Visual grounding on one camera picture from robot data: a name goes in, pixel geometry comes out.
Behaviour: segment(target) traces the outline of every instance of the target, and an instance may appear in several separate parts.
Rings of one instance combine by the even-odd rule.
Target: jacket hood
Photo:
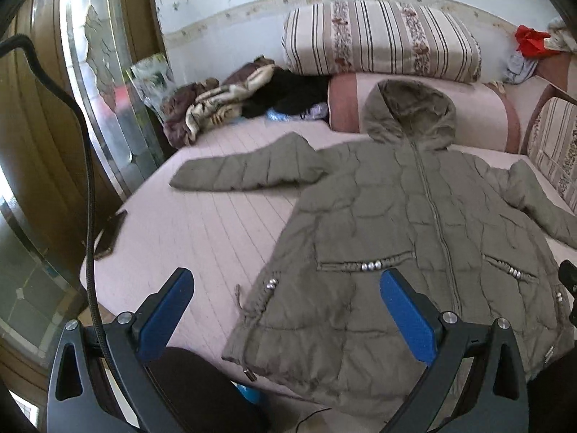
[[[455,139],[457,109],[440,91],[416,81],[383,80],[362,111],[363,129],[375,141],[414,142],[421,150],[443,149]]]

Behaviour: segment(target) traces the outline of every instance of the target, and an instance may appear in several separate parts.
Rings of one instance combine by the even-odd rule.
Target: red cloth
[[[515,33],[515,39],[519,43],[517,50],[527,58],[544,58],[556,55],[556,50],[545,48],[544,39],[551,37],[551,34],[530,29],[527,26],[519,26]]]

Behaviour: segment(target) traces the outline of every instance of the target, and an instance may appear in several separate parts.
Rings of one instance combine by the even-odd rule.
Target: black cable
[[[330,407],[325,407],[324,409],[320,409],[316,412],[313,412],[312,414],[308,415],[307,417],[303,418],[300,422],[298,422],[296,424],[296,428],[294,429],[294,433],[298,433],[298,429],[301,427],[301,425],[306,422],[309,418],[313,417],[316,414],[320,414],[321,412],[327,412],[329,410],[332,410]]]
[[[30,66],[31,72],[34,73],[40,83],[72,109],[80,127],[88,185],[88,225],[86,236],[86,291],[88,294],[88,306],[90,308],[94,331],[96,332],[96,338],[98,339],[98,345],[100,345],[102,355],[109,366],[116,384],[128,401],[129,397],[126,394],[124,384],[120,379],[120,375],[118,374],[118,370],[116,369],[112,355],[110,354],[110,349],[106,341],[104,325],[102,324],[102,318],[100,317],[100,311],[98,310],[98,302],[96,299],[96,285],[94,284],[94,210],[96,207],[96,198],[94,196],[94,169],[91,157],[92,148],[90,145],[86,120],[84,119],[84,114],[78,103],[60,86],[58,86],[44,71],[40,61],[38,60],[34,44],[30,40],[30,37],[25,36],[24,34],[16,34],[15,36],[9,37],[5,41],[1,42],[0,58],[17,48],[24,51],[28,66]]]

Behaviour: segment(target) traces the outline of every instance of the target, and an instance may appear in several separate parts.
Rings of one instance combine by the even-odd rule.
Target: smartphone
[[[106,221],[105,228],[103,229],[100,240],[94,250],[94,260],[100,260],[101,258],[112,254],[114,245],[116,244],[116,239],[120,233],[120,228],[122,228],[122,224],[124,223],[127,214],[128,212],[123,210],[120,213],[111,216],[108,221]]]

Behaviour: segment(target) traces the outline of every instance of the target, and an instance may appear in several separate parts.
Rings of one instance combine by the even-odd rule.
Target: green puffer jacket
[[[524,161],[507,171],[446,150],[455,106],[432,88],[384,81],[362,121],[372,141],[315,151],[288,134],[253,153],[187,162],[172,179],[186,191],[310,184],[223,358],[316,402],[390,418],[424,369],[380,298],[391,267],[440,311],[507,318],[528,379],[569,351],[569,305],[556,296],[558,266],[539,227],[575,248],[577,218],[547,199]]]

